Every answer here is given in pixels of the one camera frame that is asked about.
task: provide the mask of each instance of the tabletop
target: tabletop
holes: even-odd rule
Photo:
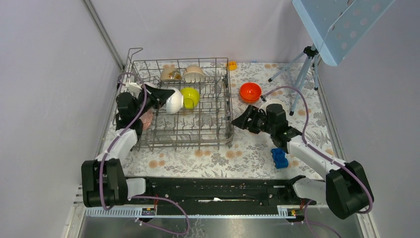
[[[245,82],[255,82],[263,93],[279,85],[291,85],[302,67],[301,63],[291,66],[290,74],[284,73],[273,82],[267,80],[284,63],[238,63],[238,68],[230,72],[230,86],[232,91],[233,117],[241,115],[248,104],[239,99],[239,88]],[[308,76],[303,95],[309,107],[309,124],[306,136],[310,142],[317,145],[326,153],[333,154],[325,116],[321,109],[319,97],[314,90],[311,76]],[[288,110],[295,99],[295,92],[282,89],[272,93],[268,98],[280,99]],[[254,103],[259,107],[262,101]],[[293,116],[287,114],[289,124],[302,130],[306,112],[300,99]],[[115,126],[110,124],[104,142],[107,148],[115,137]],[[127,158],[120,158],[126,176],[154,176],[154,177],[201,177],[201,178],[259,178],[259,179],[290,179],[297,175],[305,175],[311,179],[321,177],[308,165],[296,157],[289,155],[289,167],[276,169],[270,150],[275,148],[270,136],[266,133],[253,134],[235,128],[232,146],[200,147],[197,148],[155,148],[151,151],[142,148],[131,151]]]

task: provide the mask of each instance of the wall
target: wall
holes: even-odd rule
[[[0,237],[56,238],[118,69],[81,1],[0,5]]]
[[[92,2],[122,58],[143,47],[145,60],[289,62],[312,44],[290,0]]]
[[[420,227],[419,1],[395,1],[338,67],[319,74],[348,160],[364,166],[381,238]]]

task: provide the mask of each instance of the red bowl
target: red bowl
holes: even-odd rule
[[[261,96],[261,88],[256,83],[244,83],[239,89],[239,96],[246,103],[254,103],[258,101]]]

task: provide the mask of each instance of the gray floor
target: gray floor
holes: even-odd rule
[[[337,230],[343,238],[363,237],[356,216],[340,220],[328,209],[309,208],[310,221],[323,223]],[[153,219],[154,225],[183,231],[183,219]],[[191,230],[186,238],[311,238],[303,225],[289,225],[283,219],[190,219]],[[337,236],[325,228],[312,226],[320,238]],[[85,217],[79,238],[172,238],[177,237],[153,228],[139,226],[132,218]]]

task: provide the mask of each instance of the light blue tripod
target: light blue tripod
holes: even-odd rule
[[[300,57],[302,57],[303,55],[307,55],[307,58],[305,60],[305,62],[303,63],[303,66],[301,68],[301,71],[299,72],[298,77],[296,78],[296,81],[293,83],[293,87],[297,87],[299,85],[299,91],[302,91],[302,88],[305,84],[305,79],[306,79],[306,74],[308,73],[309,68],[311,67],[311,63],[312,63],[312,59],[314,59],[314,83],[315,83],[315,90],[318,90],[318,50],[316,50],[315,45],[312,46],[308,46],[305,47],[305,49],[303,50],[302,53],[300,53],[296,58],[294,58],[290,63],[288,63],[284,68],[282,68],[279,72],[277,72],[275,75],[273,75],[273,77],[271,77],[268,81],[271,82],[273,81],[273,79],[277,76],[279,76],[281,73],[283,72],[289,72],[289,68],[290,66],[295,63],[296,61],[298,61],[298,59]],[[295,101],[293,102],[293,106],[290,109],[290,114],[291,116],[293,116],[293,114],[295,113],[295,109],[296,109],[296,105],[298,103],[299,100],[299,94],[296,95],[295,97]]]

